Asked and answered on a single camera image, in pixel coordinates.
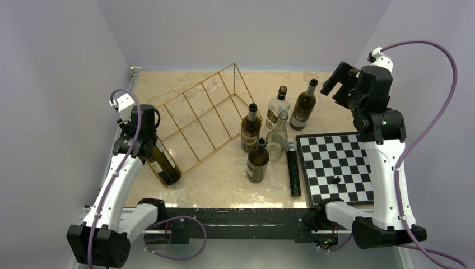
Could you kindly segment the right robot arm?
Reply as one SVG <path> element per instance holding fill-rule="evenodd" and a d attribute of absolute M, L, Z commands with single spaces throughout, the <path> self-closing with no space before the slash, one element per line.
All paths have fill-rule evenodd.
<path fill-rule="evenodd" d="M 341 199 L 322 200 L 314 220 L 321 228 L 336 223 L 349 230 L 361 249 L 392 247 L 425 241 L 427 231 L 416 223 L 408 200 L 403 153 L 406 129 L 402 113 L 388 107 L 393 82 L 392 63 L 372 63 L 355 68 L 341 62 L 323 84 L 323 95 L 353 116 L 363 149 L 370 163 L 374 209 L 371 214 Z"/>

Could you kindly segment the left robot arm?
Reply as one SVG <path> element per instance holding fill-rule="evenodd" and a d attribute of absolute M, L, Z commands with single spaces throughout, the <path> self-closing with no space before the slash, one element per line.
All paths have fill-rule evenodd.
<path fill-rule="evenodd" d="M 133 106 L 130 121 L 120 122 L 120 137 L 114 142 L 111 164 L 99 195 L 79 225 L 71 225 L 67 241 L 79 264 L 122 268 L 132 242 L 148 226 L 161 229 L 167 214 L 163 202 L 148 198 L 122 219 L 132 183 L 157 142 L 159 113 L 152 105 Z"/>

